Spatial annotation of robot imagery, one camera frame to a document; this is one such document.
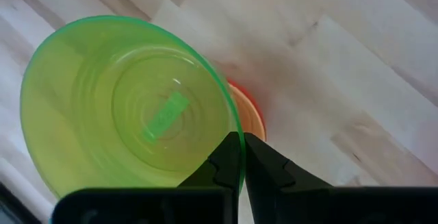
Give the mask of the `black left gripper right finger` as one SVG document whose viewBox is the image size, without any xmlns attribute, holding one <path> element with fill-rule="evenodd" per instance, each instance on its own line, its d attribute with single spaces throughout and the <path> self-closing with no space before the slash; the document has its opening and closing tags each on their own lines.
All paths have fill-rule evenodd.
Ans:
<svg viewBox="0 0 438 224">
<path fill-rule="evenodd" d="M 255 135 L 245 141 L 255 224 L 438 224 L 438 187 L 332 186 Z"/>
</svg>

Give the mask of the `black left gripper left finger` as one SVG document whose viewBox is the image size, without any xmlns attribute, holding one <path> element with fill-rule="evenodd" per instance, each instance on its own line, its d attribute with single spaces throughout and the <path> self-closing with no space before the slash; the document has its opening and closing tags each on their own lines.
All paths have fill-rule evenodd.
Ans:
<svg viewBox="0 0 438 224">
<path fill-rule="evenodd" d="M 51 224 L 237 224 L 242 149 L 229 133 L 171 188 L 85 188 L 63 197 Z"/>
</svg>

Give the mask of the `green plastic bowl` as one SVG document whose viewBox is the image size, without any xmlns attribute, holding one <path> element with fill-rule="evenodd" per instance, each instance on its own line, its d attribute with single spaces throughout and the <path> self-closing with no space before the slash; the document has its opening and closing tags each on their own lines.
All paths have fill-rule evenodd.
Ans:
<svg viewBox="0 0 438 224">
<path fill-rule="evenodd" d="M 170 188 L 226 137 L 244 179 L 244 133 L 224 77 L 176 35 L 129 16 L 81 18 L 25 69 L 20 120 L 57 197 L 82 188 Z"/>
</svg>

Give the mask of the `orange plastic bowl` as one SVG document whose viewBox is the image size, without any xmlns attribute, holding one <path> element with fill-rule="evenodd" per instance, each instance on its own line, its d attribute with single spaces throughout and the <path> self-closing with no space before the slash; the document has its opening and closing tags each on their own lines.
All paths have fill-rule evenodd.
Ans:
<svg viewBox="0 0 438 224">
<path fill-rule="evenodd" d="M 243 86 L 231 79 L 227 81 L 237 107 L 243 131 L 252 133 L 266 142 L 266 125 L 257 102 Z"/>
</svg>

